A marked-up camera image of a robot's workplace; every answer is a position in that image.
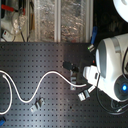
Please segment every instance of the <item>metal rod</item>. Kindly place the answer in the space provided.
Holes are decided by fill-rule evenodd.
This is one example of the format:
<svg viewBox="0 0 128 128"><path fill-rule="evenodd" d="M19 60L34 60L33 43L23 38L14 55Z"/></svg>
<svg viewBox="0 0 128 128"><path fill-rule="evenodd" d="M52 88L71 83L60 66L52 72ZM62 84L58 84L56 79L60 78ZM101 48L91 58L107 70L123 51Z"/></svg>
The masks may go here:
<svg viewBox="0 0 128 128"><path fill-rule="evenodd" d="M1 36L1 9L0 9L0 36Z"/></svg>
<svg viewBox="0 0 128 128"><path fill-rule="evenodd" d="M92 37L92 30L93 30L93 0L90 1L90 39Z"/></svg>
<svg viewBox="0 0 128 128"><path fill-rule="evenodd" d="M25 38L25 40L27 41L27 38L28 38L28 36L29 36L29 30L30 30L30 28L29 28L29 22L30 22L30 17L29 17L29 15L30 15L30 0L26 0L26 16L27 16L27 32L26 32L26 38Z"/></svg>
<svg viewBox="0 0 128 128"><path fill-rule="evenodd" d="M89 42L90 41L90 25L89 25L89 7L90 7L90 0L86 0L86 25L85 25L85 42Z"/></svg>
<svg viewBox="0 0 128 128"><path fill-rule="evenodd" d="M61 0L58 0L58 42L61 42Z"/></svg>
<svg viewBox="0 0 128 128"><path fill-rule="evenodd" d="M55 0L54 42L58 42L58 0Z"/></svg>

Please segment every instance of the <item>black cable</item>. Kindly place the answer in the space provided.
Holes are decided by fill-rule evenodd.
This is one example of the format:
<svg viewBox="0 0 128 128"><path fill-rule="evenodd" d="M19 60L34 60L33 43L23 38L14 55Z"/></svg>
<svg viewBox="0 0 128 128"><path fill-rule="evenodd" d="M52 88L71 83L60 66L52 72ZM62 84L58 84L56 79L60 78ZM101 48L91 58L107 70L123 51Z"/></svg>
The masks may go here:
<svg viewBox="0 0 128 128"><path fill-rule="evenodd" d="M119 110L122 110L123 108L126 108L128 106L128 104L126 104L125 106L121 106L120 108L117 108L117 109L114 109L114 111L111 111L111 110L108 110L105 106L103 106L103 104L101 103L101 100L99 98L99 89L98 89L98 86L97 86L97 91L96 91L96 96L97 96L97 100L100 104L100 106L109 114L111 115L121 115L123 113L125 113L128 109L126 109L125 111L122 111L122 112L118 112Z"/></svg>
<svg viewBox="0 0 128 128"><path fill-rule="evenodd" d="M25 39L24 39L22 31L21 31L21 36L22 36L23 42L25 42Z"/></svg>
<svg viewBox="0 0 128 128"><path fill-rule="evenodd" d="M4 39L3 37L1 37L1 39L3 39L5 42L8 42L6 39Z"/></svg>
<svg viewBox="0 0 128 128"><path fill-rule="evenodd" d="M15 41L15 39L16 39L16 36L14 36L14 39L13 39L13 41L12 41L12 42L14 42L14 41Z"/></svg>
<svg viewBox="0 0 128 128"><path fill-rule="evenodd" d="M124 73L124 63L125 63L125 58L126 58L127 52L128 52L128 47L127 47L127 49L126 49L126 51L125 51L124 58L123 58L123 62L122 62L122 74L123 74L124 78L128 80L128 75L126 75L126 74Z"/></svg>

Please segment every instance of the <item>electrical cord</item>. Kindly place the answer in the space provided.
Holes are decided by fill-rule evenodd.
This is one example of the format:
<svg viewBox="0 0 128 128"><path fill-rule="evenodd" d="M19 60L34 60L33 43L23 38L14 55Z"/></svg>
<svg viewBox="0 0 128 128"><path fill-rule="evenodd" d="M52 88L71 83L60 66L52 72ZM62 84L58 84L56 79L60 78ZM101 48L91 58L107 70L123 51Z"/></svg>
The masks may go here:
<svg viewBox="0 0 128 128"><path fill-rule="evenodd" d="M68 84L70 84L70 85L72 85L72 86L74 86L74 87L84 87L84 86L86 86L86 84L83 84L83 85L75 85L75 84L71 83L69 80L67 80L67 79L66 79L64 76L62 76L60 73L58 73L58 72L56 72L56 71L49 71L49 72L45 73L45 74L42 76L42 78L40 79L40 81L39 81L39 83L38 83L38 85L37 85L37 88L36 88L36 90L35 90L33 96L32 96L29 100L26 101L26 100L23 100L23 99L21 98L21 96L20 96L20 94L19 94L19 92L18 92L18 90L17 90L16 84L15 84L15 82L13 81L13 79L11 78L11 76L10 76L8 73L6 73L6 72L4 72L4 71L2 71L2 70L0 70L0 73L3 74L3 78L7 81L8 86L9 86L9 89L10 89L10 103L9 103L9 106L8 106L8 108L7 108L6 111L0 112L0 115L6 114L6 113L10 110L10 108L11 108L11 104L12 104L12 88L11 88L11 84L10 84L9 80L12 82L12 84L13 84L15 90L16 90L16 93L17 93L17 96L18 96L19 100L20 100L21 102L23 102L23 103L29 103L29 102L31 102L31 101L33 100L33 98L35 97L35 95L36 95L36 93L37 93L37 91L38 91L38 89L39 89L39 87L40 87L40 84L41 84L42 80L43 80L47 75L49 75L49 74L57 74L57 75L59 75L59 76L60 76L62 79L64 79Z"/></svg>
<svg viewBox="0 0 128 128"><path fill-rule="evenodd" d="M125 63L125 58L126 58L127 52L128 52L128 47L127 47L127 49L126 49L126 51L125 51L124 58L123 58L123 62L122 62L122 74L123 74L124 78L128 80L128 75L126 75L126 74L124 73L124 63Z"/></svg>
<svg viewBox="0 0 128 128"><path fill-rule="evenodd" d="M126 109L126 110L120 112L122 109L126 108L126 107L128 106L128 104L126 104L126 105L124 105L124 106L121 106L121 107L119 107L119 108L117 108L117 109L114 109L114 111L108 110L108 109L101 103L101 100L100 100L100 98L99 98L99 89L98 89L98 86L97 86L97 91L96 91L96 97L97 97L97 100L98 100L100 106L101 106L107 113L109 113L109 114L111 114L111 115L121 115L121 114L125 113L125 112L128 110L128 109Z"/></svg>

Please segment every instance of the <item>optical breadboard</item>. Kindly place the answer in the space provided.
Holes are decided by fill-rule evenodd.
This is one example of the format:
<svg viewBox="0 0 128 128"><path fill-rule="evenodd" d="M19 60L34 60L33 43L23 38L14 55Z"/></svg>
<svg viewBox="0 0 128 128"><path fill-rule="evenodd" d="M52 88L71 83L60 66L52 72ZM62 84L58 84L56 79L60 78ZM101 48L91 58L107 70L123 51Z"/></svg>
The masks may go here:
<svg viewBox="0 0 128 128"><path fill-rule="evenodd" d="M58 71L70 80L70 71L62 66L64 61L74 63L77 67L81 60L92 61L87 47L88 44L84 43L1 42L0 69L13 78L21 98L28 100L40 78L50 70ZM99 105L96 90L85 101L79 100L78 94L89 87L72 91L70 85L61 77L49 74L42 81L35 98L25 104L18 99L12 86L12 106L4 115L6 122L1 128L127 128L128 113L118 116L108 114ZM106 106L110 106L107 96L100 93L102 101ZM40 98L43 98L45 103L32 113L30 108ZM7 109L9 99L8 84L0 74L0 111Z"/></svg>

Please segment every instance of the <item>white cable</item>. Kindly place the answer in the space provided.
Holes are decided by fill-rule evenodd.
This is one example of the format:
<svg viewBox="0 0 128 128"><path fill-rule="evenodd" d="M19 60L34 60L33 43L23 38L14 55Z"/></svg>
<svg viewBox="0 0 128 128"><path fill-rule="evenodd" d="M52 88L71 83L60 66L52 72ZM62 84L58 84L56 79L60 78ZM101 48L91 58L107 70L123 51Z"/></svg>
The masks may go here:
<svg viewBox="0 0 128 128"><path fill-rule="evenodd" d="M7 110L4 111L4 112L0 112L0 115L6 114L10 110L11 105L12 105L12 88L11 88L11 84L10 84L9 80L7 79L7 77L5 75L3 75L3 78L7 81L8 85L9 85L9 90L10 90L10 103L9 103L9 106L8 106Z"/></svg>
<svg viewBox="0 0 128 128"><path fill-rule="evenodd" d="M38 85L37 85L37 88L36 88L36 90L35 90L33 96L32 96L28 101L25 101L25 100L21 99L21 97L20 97L20 95L19 95L19 92L18 92L18 90L17 90L16 84L14 83L14 81L13 81L13 79L10 77L10 75L9 75L8 73L2 71L2 70L0 70L0 73L3 73L3 74L4 74L4 75L3 75L3 78L7 81L8 85L9 85L9 89L10 89L10 104L9 104L9 107L8 107L8 109L7 109L5 112L0 112L0 115L6 114L6 113L9 111L9 109L11 108L11 104L12 104L12 89L11 89L11 85L10 85L10 82L9 82L9 80L7 79L7 77L8 77L8 78L10 79L10 81L12 82L12 84L13 84L15 90L16 90L16 93L17 93L18 98L19 98L20 101L23 102L23 103L29 103L29 102L32 101L32 99L35 97L35 95L36 95L36 93L37 93L37 91L38 91L38 89L39 89L39 87L40 87L40 84L41 84L42 80L43 80L44 77L47 76L48 74L57 74L57 75L59 75L61 78L63 78L67 83L69 83L70 85L72 85L72 86L74 86L74 87L84 87L84 86L86 86L86 84L83 84L83 85L75 85L75 84L71 83L70 81L68 81L68 80L67 80L64 76L62 76L60 73L58 73L58 72L56 72L56 71L49 71L49 72L45 73L45 74L42 76L42 78L40 79L40 81L39 81L39 83L38 83Z"/></svg>

